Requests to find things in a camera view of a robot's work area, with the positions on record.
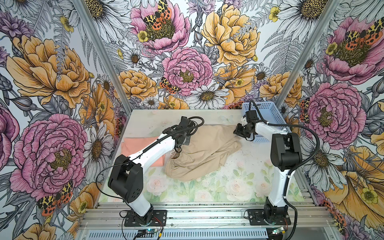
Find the left aluminium corner post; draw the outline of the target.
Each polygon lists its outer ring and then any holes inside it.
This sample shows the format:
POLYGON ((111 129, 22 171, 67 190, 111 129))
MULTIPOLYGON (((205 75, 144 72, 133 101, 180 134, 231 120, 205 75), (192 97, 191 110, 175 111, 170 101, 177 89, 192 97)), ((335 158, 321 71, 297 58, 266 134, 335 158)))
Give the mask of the left aluminium corner post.
POLYGON ((109 77, 110 77, 110 79, 111 79, 111 81, 112 81, 112 83, 113 83, 113 85, 117 91, 117 94, 120 98, 120 101, 121 101, 125 111, 126 111, 126 114, 128 115, 128 117, 130 117, 132 110, 133 110, 132 106, 129 103, 129 100, 126 96, 126 93, 122 87, 120 80, 118 79, 118 74, 115 71, 115 68, 114 68, 114 66, 110 60, 108 52, 107 52, 105 45, 103 43, 103 40, 102 40, 100 34, 98 33, 98 30, 97 30, 95 24, 93 23, 92 16, 91 16, 91 14, 87 8, 86 3, 84 1, 75 1, 74 6, 75 6, 75 9, 78 11, 80 19, 87 30, 87 33, 90 37, 90 40, 94 44, 95 49, 96 49, 99 57, 101 58, 101 60, 103 62, 103 65, 106 69, 106 72, 109 75, 109 77))

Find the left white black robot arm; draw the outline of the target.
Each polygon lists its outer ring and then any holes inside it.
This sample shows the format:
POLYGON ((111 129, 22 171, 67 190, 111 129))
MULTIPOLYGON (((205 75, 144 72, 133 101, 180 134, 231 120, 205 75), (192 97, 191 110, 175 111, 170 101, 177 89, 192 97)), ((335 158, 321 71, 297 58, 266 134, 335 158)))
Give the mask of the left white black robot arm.
POLYGON ((134 223, 148 226, 157 218, 154 207, 145 198, 144 173, 160 157, 174 150, 181 151, 183 145, 189 145, 190 138, 205 123, 201 117, 181 117, 179 124, 163 130, 148 146, 125 157, 120 155, 113 165, 108 187, 130 207, 127 214, 134 223))

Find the aluminium rail frame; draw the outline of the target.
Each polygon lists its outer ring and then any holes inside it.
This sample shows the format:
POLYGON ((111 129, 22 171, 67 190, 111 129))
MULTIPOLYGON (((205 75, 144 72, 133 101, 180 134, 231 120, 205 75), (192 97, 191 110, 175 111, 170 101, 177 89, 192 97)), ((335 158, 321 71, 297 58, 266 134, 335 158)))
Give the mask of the aluminium rail frame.
MULTIPOLYGON (((298 228, 333 227, 334 221, 324 207, 296 202, 298 228)), ((247 228, 244 217, 247 209, 262 209, 261 203, 156 203, 155 210, 166 210, 166 228, 247 228)), ((122 225, 123 203, 102 203, 87 210, 80 224, 81 230, 116 230, 122 225)))

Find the right aluminium corner post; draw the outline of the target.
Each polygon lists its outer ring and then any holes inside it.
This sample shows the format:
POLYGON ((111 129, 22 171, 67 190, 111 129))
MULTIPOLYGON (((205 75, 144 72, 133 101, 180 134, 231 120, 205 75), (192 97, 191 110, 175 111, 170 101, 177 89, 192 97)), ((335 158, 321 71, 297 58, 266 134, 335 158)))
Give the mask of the right aluminium corner post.
POLYGON ((302 52, 299 55, 297 62, 295 63, 292 71, 290 72, 290 75, 287 79, 286 84, 283 86, 282 91, 280 92, 279 96, 275 100, 275 105, 277 108, 279 108, 285 102, 285 99, 290 93, 291 88, 293 87, 294 83, 299 77, 299 74, 302 70, 303 65, 305 64, 305 61, 311 55, 311 50, 315 47, 316 43, 320 39, 324 30, 329 26, 331 18, 336 12, 340 2, 341 1, 339 0, 327 2, 318 23, 315 25, 313 33, 309 34, 307 43, 305 44, 302 52))

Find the green circuit board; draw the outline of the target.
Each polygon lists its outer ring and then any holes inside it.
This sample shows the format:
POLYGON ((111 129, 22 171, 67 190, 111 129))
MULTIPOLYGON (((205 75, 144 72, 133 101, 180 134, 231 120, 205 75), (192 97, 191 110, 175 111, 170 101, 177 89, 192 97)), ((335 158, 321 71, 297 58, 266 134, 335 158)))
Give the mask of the green circuit board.
POLYGON ((153 238, 157 237, 160 238, 163 234, 163 229, 143 229, 138 230, 138 233, 136 234, 136 238, 153 238))

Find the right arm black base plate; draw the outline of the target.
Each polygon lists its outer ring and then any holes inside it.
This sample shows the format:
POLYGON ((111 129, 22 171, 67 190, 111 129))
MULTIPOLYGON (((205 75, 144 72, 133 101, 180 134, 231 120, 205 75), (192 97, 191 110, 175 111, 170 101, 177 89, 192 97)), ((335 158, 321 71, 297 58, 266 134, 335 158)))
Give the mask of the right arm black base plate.
POLYGON ((245 211, 244 217, 251 226, 289 226, 292 224, 288 215, 274 215, 267 220, 264 215, 262 209, 248 209, 245 211))

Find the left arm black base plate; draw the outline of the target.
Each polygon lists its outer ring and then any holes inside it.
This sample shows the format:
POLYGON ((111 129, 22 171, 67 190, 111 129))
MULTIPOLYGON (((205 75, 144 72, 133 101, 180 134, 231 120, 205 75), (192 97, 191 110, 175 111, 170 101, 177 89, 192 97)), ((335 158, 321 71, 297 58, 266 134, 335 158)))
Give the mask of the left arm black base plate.
POLYGON ((130 210, 124 220, 124 227, 164 227, 167 222, 167 210, 152 210, 143 217, 130 210))

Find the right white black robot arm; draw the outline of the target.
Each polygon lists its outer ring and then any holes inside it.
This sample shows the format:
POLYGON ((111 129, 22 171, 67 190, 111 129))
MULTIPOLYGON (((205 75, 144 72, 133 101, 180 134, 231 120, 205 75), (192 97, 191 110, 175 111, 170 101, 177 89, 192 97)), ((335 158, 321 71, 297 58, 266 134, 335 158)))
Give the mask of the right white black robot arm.
POLYGON ((294 168, 303 162, 299 136, 289 130, 287 124, 272 124, 265 120, 259 110, 248 110, 234 134, 248 139, 261 135, 271 143, 270 159, 274 169, 272 190, 266 198, 263 210, 264 221, 272 225, 288 216, 287 191, 294 168))

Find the light blue plastic basket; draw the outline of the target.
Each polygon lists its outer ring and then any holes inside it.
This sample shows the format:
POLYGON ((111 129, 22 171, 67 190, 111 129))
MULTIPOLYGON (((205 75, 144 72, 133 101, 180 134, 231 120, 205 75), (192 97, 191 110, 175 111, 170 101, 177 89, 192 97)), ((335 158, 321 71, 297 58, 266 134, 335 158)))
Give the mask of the light blue plastic basket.
MULTIPOLYGON (((247 124, 246 112, 248 110, 256 110, 255 105, 258 106, 258 109, 262 117, 270 124, 278 124, 278 125, 286 124, 284 118, 282 117, 281 113, 279 112, 274 102, 256 102, 256 104, 253 104, 253 103, 242 104, 243 118, 241 123, 243 126, 247 124)), ((272 134, 267 134, 267 137, 265 137, 264 135, 251 134, 249 137, 246 137, 246 140, 248 141, 252 140, 253 142, 256 142, 256 143, 267 143, 267 142, 271 142, 272 134)))

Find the beige drawstring shorts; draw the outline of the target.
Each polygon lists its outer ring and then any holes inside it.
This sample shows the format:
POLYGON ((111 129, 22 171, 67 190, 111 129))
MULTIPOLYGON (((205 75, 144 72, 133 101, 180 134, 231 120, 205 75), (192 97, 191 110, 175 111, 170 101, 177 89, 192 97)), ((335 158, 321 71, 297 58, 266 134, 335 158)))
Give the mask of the beige drawstring shorts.
POLYGON ((234 134, 236 126, 206 125, 191 136, 188 146, 171 157, 165 174, 172 179, 188 182, 217 171, 230 155, 242 148, 241 138, 234 134))

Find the aluminium corner post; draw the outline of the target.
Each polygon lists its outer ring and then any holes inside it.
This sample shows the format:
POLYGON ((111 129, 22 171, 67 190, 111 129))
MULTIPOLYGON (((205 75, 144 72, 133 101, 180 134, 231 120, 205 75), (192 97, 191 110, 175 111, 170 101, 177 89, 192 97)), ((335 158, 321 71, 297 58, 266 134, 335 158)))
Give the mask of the aluminium corner post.
POLYGON ((341 1, 339 0, 327 2, 318 23, 315 25, 313 33, 309 34, 307 43, 305 44, 302 52, 299 55, 297 62, 295 63, 292 71, 290 72, 290 75, 287 79, 286 84, 283 86, 282 91, 280 92, 279 96, 275 100, 275 105, 277 108, 279 108, 285 102, 285 99, 290 93, 291 88, 293 87, 294 83, 299 77, 299 74, 302 70, 303 65, 305 64, 305 61, 311 55, 311 50, 315 47, 316 43, 320 39, 324 30, 329 26, 331 18, 336 12, 340 2, 341 1))
POLYGON ((113 83, 113 85, 117 91, 117 94, 120 98, 120 101, 121 101, 125 111, 126 111, 126 114, 128 115, 128 117, 130 117, 132 110, 133 110, 132 106, 129 103, 129 100, 126 96, 126 93, 122 87, 120 80, 118 79, 118 74, 115 71, 115 68, 114 68, 114 66, 110 60, 108 52, 107 52, 105 45, 103 43, 103 40, 102 40, 100 34, 98 33, 98 30, 97 30, 95 24, 93 23, 92 16, 91 16, 91 14, 87 8, 86 3, 84 1, 75 1, 74 6, 75 6, 75 9, 78 11, 80 19, 87 30, 87 33, 90 37, 90 40, 94 44, 95 49, 96 49, 99 57, 101 58, 101 60, 103 62, 103 65, 106 69, 106 72, 109 75, 109 77, 110 77, 110 79, 111 79, 111 81, 112 81, 112 83, 113 83))

